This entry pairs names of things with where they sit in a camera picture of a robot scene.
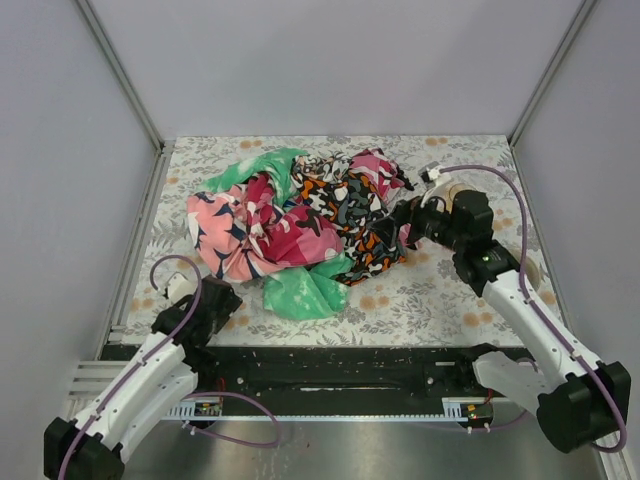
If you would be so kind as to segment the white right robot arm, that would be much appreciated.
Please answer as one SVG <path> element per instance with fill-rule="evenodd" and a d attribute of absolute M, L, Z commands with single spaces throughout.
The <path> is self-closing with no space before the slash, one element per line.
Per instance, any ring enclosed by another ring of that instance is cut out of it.
<path fill-rule="evenodd" d="M 472 362 L 476 380 L 533 414 L 547 440 L 569 453 L 619 435 L 626 444 L 631 376 L 619 362 L 606 364 L 586 348 L 541 300 L 524 267 L 494 237 L 494 212 L 475 190 L 456 194 L 451 206 L 416 197 L 392 210 L 395 231 L 450 249 L 460 280 L 505 319 L 532 356 L 525 367 L 490 349 Z"/>

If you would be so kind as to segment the pink navy leaf-print cloth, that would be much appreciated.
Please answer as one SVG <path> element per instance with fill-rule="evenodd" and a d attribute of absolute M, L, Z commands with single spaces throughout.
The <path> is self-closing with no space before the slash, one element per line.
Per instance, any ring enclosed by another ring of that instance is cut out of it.
<path fill-rule="evenodd" d="M 273 272 L 249 238 L 246 187 L 198 192 L 187 199 L 187 221 L 194 248 L 218 279 L 243 283 Z"/>

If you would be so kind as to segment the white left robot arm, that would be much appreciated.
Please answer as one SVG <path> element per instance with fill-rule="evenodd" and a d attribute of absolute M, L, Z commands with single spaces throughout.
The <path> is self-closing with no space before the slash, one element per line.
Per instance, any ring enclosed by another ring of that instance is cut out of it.
<path fill-rule="evenodd" d="M 153 427 L 198 396 L 214 365 L 205 346 L 242 301 L 219 273 L 198 276 L 194 284 L 174 277 L 165 296 L 170 308 L 123 370 L 73 419 L 56 418 L 45 430 L 46 478 L 121 478 Z"/>

